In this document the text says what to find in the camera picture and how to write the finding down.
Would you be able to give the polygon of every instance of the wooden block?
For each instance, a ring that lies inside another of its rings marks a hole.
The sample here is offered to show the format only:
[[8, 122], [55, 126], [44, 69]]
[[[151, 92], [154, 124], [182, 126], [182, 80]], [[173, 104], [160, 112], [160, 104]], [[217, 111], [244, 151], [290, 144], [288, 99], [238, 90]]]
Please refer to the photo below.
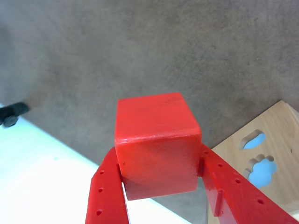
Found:
[[119, 100], [115, 148], [128, 200], [195, 190], [200, 145], [180, 93]]
[[[255, 130], [266, 134], [265, 141], [242, 150], [242, 139]], [[299, 212], [299, 113], [288, 104], [279, 101], [213, 150], [240, 174], [257, 155], [273, 156], [277, 171], [271, 183], [260, 190], [289, 214]], [[207, 223], [218, 224], [208, 207]]]

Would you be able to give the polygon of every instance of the wooden box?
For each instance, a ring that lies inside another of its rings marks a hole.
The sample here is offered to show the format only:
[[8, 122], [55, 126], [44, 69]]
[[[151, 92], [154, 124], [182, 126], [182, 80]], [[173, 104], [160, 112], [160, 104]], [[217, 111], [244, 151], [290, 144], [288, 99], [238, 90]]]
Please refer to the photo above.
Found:
[[[264, 133], [264, 142], [243, 149], [244, 140], [254, 133]], [[299, 113], [284, 101], [263, 112], [213, 150], [240, 174], [252, 169], [250, 160], [263, 154], [272, 156], [277, 170], [272, 180], [260, 190], [291, 215], [299, 212]], [[208, 205], [207, 223], [218, 224]]]

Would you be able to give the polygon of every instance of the red cube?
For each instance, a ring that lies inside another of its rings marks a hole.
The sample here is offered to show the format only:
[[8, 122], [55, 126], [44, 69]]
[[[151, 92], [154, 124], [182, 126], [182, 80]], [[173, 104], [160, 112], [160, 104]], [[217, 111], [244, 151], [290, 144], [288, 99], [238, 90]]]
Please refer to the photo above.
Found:
[[200, 145], [180, 93], [118, 101], [115, 148], [128, 200], [195, 190]]

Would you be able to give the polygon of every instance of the blue cloud shape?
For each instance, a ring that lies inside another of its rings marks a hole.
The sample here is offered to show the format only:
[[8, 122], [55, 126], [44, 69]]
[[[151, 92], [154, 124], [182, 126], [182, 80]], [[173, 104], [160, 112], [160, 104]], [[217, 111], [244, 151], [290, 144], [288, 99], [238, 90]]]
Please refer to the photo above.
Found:
[[248, 176], [248, 180], [257, 188], [268, 185], [272, 180], [272, 174], [277, 170], [274, 161], [263, 159], [252, 167], [252, 172]]

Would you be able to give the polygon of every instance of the white surface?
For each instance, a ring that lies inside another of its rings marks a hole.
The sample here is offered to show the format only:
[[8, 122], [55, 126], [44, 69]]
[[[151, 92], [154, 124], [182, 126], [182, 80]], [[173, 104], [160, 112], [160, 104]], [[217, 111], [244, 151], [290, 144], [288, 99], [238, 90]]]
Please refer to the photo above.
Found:
[[[97, 165], [24, 119], [0, 127], [0, 224], [83, 224]], [[131, 224], [189, 224], [151, 199], [127, 203]]]

